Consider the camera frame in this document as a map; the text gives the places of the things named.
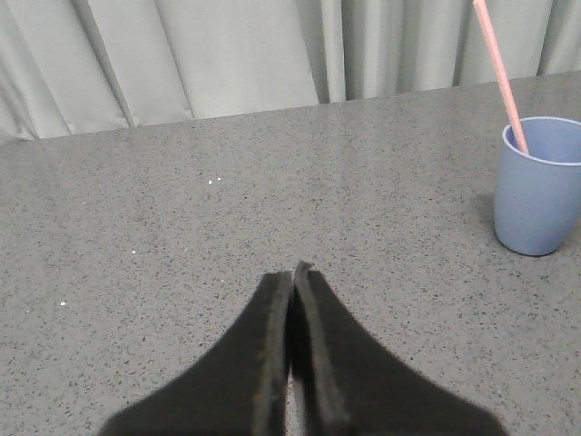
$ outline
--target countertop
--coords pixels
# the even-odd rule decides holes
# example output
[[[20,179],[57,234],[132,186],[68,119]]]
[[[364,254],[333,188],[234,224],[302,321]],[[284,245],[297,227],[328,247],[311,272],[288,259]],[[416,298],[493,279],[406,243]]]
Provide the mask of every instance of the countertop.
[[[581,119],[579,72],[513,86]],[[581,228],[497,240],[506,123],[490,83],[0,147],[0,433],[97,433],[305,260],[511,434],[581,434]]]

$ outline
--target table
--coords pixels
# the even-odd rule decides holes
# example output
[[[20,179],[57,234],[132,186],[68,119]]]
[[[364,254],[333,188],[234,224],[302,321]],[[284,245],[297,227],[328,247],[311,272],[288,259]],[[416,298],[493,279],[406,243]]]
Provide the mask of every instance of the table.
[[[513,84],[521,116],[581,119],[581,73]],[[578,434],[581,228],[497,241],[506,122],[479,84],[4,145],[2,434],[95,434],[301,259],[511,434]]]

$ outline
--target drinking straw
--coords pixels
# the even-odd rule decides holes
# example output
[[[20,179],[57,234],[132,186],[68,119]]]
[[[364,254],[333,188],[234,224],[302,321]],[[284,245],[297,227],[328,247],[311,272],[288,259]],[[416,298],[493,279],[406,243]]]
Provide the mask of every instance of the drinking straw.
[[[520,117],[518,116],[515,98],[512,95],[512,90],[510,89],[510,84],[508,83],[507,70],[504,63],[502,62],[502,56],[500,55],[500,49],[498,48],[498,42],[494,33],[494,28],[490,22],[490,15],[488,14],[486,1],[474,0],[474,9],[476,10],[476,15],[478,17],[478,21],[480,22],[480,27],[482,28],[482,35],[484,36],[484,40],[487,43],[490,59],[492,60],[492,66],[494,66],[494,72],[497,75],[498,87],[500,88],[502,99],[505,102],[505,108],[507,109],[508,113],[508,120],[510,120],[512,131],[514,132],[515,139],[517,140],[517,147],[524,154],[528,154],[525,133],[523,132],[523,126],[520,123]]]

